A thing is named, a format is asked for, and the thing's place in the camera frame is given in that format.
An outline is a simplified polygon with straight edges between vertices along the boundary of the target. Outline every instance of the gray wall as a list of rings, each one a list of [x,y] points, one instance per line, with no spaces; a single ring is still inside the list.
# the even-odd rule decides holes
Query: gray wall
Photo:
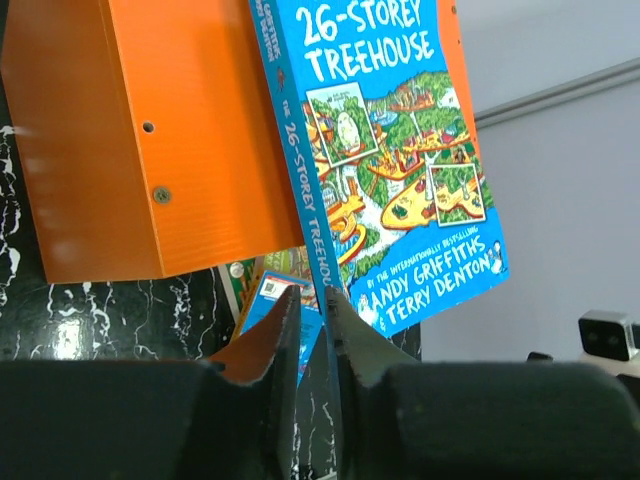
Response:
[[[457,0],[476,111],[640,56],[640,1]]]
[[[640,317],[640,82],[480,131],[511,279],[422,325],[424,360],[572,360],[591,308]]]

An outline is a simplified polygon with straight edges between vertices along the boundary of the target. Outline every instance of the orange binder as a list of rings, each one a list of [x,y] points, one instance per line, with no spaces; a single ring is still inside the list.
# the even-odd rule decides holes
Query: orange binder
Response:
[[[47,280],[303,243],[246,0],[12,0],[1,64]]]

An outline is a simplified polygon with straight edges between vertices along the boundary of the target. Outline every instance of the blue cover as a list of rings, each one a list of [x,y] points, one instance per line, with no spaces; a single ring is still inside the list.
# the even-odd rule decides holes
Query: blue cover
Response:
[[[322,327],[322,316],[318,311],[318,303],[311,282],[269,270],[263,272],[240,334],[245,333],[267,316],[276,300],[289,285],[299,285],[302,293],[300,360],[298,362],[298,385],[300,385]]]
[[[509,276],[436,0],[251,0],[320,306],[385,336]]]

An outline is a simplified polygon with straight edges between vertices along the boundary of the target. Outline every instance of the marble surface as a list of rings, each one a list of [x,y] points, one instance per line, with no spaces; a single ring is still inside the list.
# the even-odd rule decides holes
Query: marble surface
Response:
[[[0,11],[6,5],[0,0]],[[0,360],[197,359],[230,340],[234,323],[215,268],[157,281],[47,284],[4,90],[0,211]],[[393,342],[419,358],[419,326]],[[310,364],[300,385],[292,478],[335,468],[323,362]]]

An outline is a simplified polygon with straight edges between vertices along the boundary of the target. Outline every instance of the book spine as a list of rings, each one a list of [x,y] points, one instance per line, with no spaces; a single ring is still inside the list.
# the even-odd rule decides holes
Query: book spine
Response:
[[[313,283],[320,311],[324,310],[325,287],[343,288],[329,220],[316,173],[301,97],[285,44],[276,0],[250,0],[256,36],[280,140],[293,187]]]

